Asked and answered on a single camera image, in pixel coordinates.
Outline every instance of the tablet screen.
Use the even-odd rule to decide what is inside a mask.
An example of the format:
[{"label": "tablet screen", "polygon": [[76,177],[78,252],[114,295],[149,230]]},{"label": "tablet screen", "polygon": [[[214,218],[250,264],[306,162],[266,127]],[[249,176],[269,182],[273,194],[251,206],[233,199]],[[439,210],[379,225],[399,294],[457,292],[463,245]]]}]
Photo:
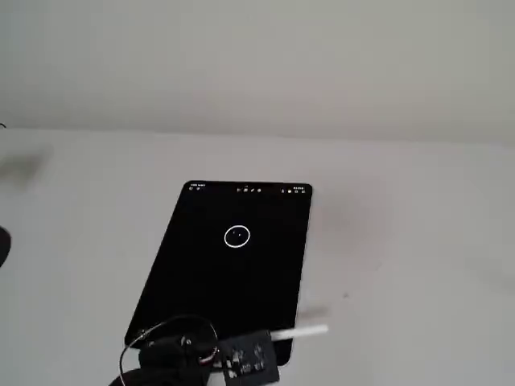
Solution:
[{"label": "tablet screen", "polygon": [[[293,328],[310,206],[305,183],[186,183],[126,343],[180,314],[207,318],[220,339]],[[291,341],[275,350],[285,364]]]}]

